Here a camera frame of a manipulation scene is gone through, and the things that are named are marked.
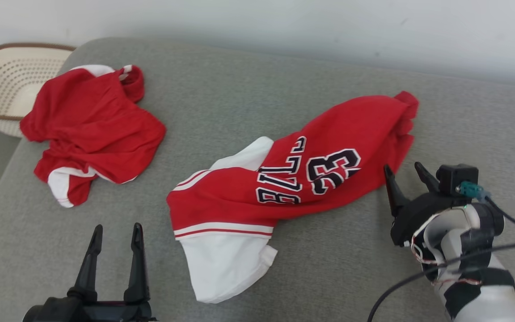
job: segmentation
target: gray table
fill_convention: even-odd
[[[174,240],[165,197],[177,182],[240,151],[257,137],[277,139],[352,97],[401,90],[421,102],[415,143],[398,174],[409,196],[425,191],[412,164],[480,168],[481,185],[515,215],[515,87],[386,69],[254,55],[141,39],[107,38],[78,48],[63,71],[84,64],[145,74],[142,108],[168,127],[149,168],[116,186],[95,181],[83,205],[65,209],[32,171],[45,144],[21,141],[0,181],[0,321],[63,296],[74,282],[96,224],[105,228],[98,262],[101,300],[120,299],[130,271],[134,222],[145,228],[151,304],[162,321],[363,321],[379,295],[419,271],[388,236],[381,188],[343,208],[282,222],[270,271],[235,298],[195,301],[186,258]],[[508,225],[498,244],[514,242]],[[515,277],[515,251],[499,258]],[[442,321],[425,280],[395,292],[376,321]]]

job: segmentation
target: red garment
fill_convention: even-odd
[[[198,301],[223,301],[265,274],[278,220],[337,208],[383,185],[384,165],[396,171],[413,142],[417,107],[407,92],[354,98],[179,183],[166,200]]]
[[[135,104],[143,96],[133,65],[86,65],[43,85],[20,127],[30,141],[50,141],[34,172],[62,206],[86,201],[97,177],[125,183],[150,164],[166,128]]]

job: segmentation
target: wall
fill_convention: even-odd
[[[515,83],[515,0],[0,0],[0,43],[112,35]]]

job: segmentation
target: laundry basket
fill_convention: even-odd
[[[37,93],[57,75],[74,47],[50,43],[0,45],[0,132],[21,137],[19,121]]]

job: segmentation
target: brown basket rim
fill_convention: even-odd
[[[61,45],[59,43],[45,43],[45,42],[9,42],[0,45],[0,50],[13,47],[35,47],[35,48],[49,48],[49,49],[62,49],[64,51],[74,51],[77,47],[69,45]],[[0,120],[8,121],[21,121],[23,116],[6,116],[0,115]]]

